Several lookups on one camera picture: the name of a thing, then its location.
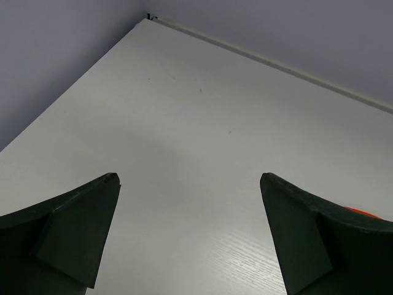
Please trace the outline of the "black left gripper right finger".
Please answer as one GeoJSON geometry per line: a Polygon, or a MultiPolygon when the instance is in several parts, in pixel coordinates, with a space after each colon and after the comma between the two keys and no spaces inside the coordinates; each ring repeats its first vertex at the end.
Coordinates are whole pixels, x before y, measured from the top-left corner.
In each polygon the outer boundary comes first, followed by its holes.
{"type": "Polygon", "coordinates": [[[260,189],[287,294],[392,294],[392,222],[273,173],[260,189]]]}

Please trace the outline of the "orange t shirt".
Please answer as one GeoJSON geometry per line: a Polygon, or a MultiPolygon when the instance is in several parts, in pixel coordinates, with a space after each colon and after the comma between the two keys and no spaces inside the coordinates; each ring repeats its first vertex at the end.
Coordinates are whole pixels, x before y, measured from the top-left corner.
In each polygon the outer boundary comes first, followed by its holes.
{"type": "Polygon", "coordinates": [[[376,215],[374,215],[374,214],[368,213],[368,212],[366,212],[366,211],[358,210],[358,209],[351,208],[351,207],[348,207],[348,206],[344,206],[344,208],[346,208],[346,209],[349,210],[349,211],[352,211],[352,212],[355,212],[355,213],[357,213],[357,214],[360,214],[360,215],[362,215],[362,216],[367,216],[367,217],[369,217],[369,218],[382,220],[382,218],[380,218],[380,217],[378,217],[378,216],[376,216],[376,215]]]}

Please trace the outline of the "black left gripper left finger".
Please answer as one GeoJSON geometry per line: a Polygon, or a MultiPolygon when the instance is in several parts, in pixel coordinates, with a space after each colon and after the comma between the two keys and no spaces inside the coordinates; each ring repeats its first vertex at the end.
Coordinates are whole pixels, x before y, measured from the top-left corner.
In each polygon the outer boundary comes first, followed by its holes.
{"type": "Polygon", "coordinates": [[[1,216],[1,294],[95,287],[120,194],[116,173],[1,216]]]}

